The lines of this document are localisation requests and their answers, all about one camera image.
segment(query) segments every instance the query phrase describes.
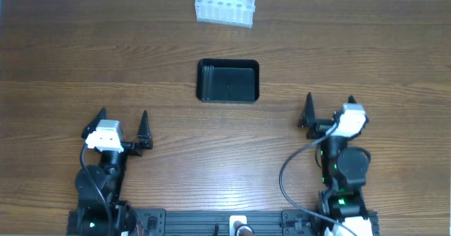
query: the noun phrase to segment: wood grain surface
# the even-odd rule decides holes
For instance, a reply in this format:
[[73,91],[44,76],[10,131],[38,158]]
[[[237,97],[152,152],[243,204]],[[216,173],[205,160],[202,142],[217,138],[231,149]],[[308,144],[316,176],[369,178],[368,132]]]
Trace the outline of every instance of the wood grain surface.
[[[313,92],[320,117],[350,94],[367,110],[352,145],[372,153],[364,195],[382,234],[448,234],[451,0],[256,0],[251,30],[197,23],[193,3],[2,0],[0,233],[66,232],[80,133],[102,106],[127,140],[149,112],[154,149],[123,186],[134,207],[290,209],[278,171],[309,142],[296,123]],[[257,60],[259,100],[201,103],[201,58]],[[312,208],[313,151],[285,179]]]

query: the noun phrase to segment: black tray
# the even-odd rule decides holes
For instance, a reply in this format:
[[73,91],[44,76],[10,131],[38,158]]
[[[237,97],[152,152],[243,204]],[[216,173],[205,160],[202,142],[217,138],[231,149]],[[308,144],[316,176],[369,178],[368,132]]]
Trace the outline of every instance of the black tray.
[[197,98],[202,102],[254,103],[260,95],[255,60],[205,58],[197,64]]

